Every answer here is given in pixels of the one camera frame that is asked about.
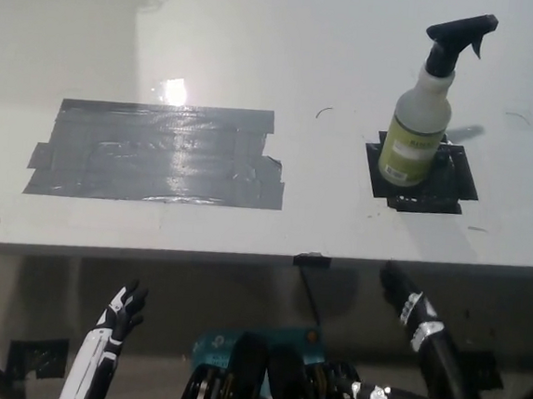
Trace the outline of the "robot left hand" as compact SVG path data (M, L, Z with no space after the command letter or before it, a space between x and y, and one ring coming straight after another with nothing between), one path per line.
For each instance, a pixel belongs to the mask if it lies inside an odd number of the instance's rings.
M147 301L148 289L140 287L139 280L123 286L95 324L96 329L108 330L111 340L123 342L128 334L143 322L141 312Z

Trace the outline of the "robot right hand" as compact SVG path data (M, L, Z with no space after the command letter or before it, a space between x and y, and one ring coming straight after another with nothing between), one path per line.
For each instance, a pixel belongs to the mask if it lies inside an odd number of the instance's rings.
M428 394L376 384L350 382L343 386L352 399L481 399L463 372L453 339L429 299L392 261L380 270L386 301L395 309L417 355Z

